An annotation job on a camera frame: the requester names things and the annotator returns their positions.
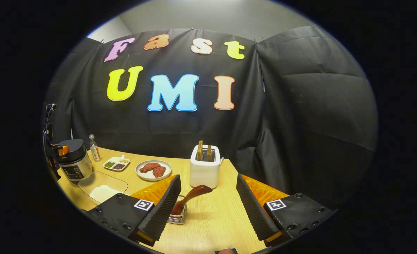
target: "white toaster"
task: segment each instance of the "white toaster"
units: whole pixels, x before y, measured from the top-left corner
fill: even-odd
[[[207,148],[207,145],[202,145],[202,150]],[[197,161],[196,153],[198,146],[194,147],[189,168],[189,183],[192,187],[206,185],[210,188],[215,188],[218,185],[219,166],[222,160],[219,155],[219,149],[216,146],[212,146],[212,150],[215,151],[215,160],[213,162]]]

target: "raw steak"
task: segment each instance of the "raw steak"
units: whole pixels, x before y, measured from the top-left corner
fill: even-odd
[[[145,173],[145,172],[151,171],[152,169],[154,169],[156,167],[159,167],[159,166],[160,166],[160,164],[158,164],[158,163],[150,162],[150,163],[147,163],[146,165],[144,165],[144,167],[142,169],[139,169],[139,172]]]
[[[162,177],[165,173],[166,168],[165,167],[156,167],[153,169],[152,174],[155,175],[155,178]]]

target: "rice cooker lid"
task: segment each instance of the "rice cooker lid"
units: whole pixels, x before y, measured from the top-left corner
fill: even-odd
[[[64,140],[59,143],[60,146],[68,146],[69,152],[56,158],[57,162],[72,162],[83,157],[86,153],[85,145],[82,139]]]

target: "spatula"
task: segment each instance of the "spatula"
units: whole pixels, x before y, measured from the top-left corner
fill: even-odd
[[[173,207],[173,211],[171,212],[172,215],[181,215],[182,210],[183,210],[183,206],[192,198],[195,198],[197,196],[206,194],[206,193],[210,193],[212,192],[212,188],[205,186],[205,185],[199,185],[194,187],[191,191],[188,192],[188,194],[185,196],[184,199],[182,199],[181,201],[178,201],[174,207]]]

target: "white plate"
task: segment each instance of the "white plate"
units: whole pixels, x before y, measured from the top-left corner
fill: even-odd
[[[151,163],[151,162],[158,163],[158,164],[160,164],[160,166],[165,167],[165,172],[163,173],[162,177],[155,178],[155,175],[153,175],[152,170],[150,170],[146,173],[139,172],[139,170],[142,169],[144,167],[144,165],[146,165],[147,163]],[[152,159],[150,161],[143,161],[140,164],[138,164],[136,166],[135,171],[136,171],[136,174],[139,177],[143,178],[144,180],[159,181],[159,180],[165,179],[166,177],[168,177],[171,174],[171,165],[168,162],[165,162],[165,161],[159,161],[158,159]]]
[[[127,162],[120,163],[119,161],[123,159],[126,160]],[[111,167],[105,167],[105,164],[107,164],[108,162],[114,162],[114,164]],[[103,167],[106,169],[114,170],[114,171],[123,171],[129,163],[130,163],[130,160],[128,158],[124,158],[124,155],[123,155],[121,157],[111,157],[110,159],[108,159],[106,162],[103,163]],[[123,164],[124,167],[122,169],[114,169],[113,167],[116,166],[116,164]]]

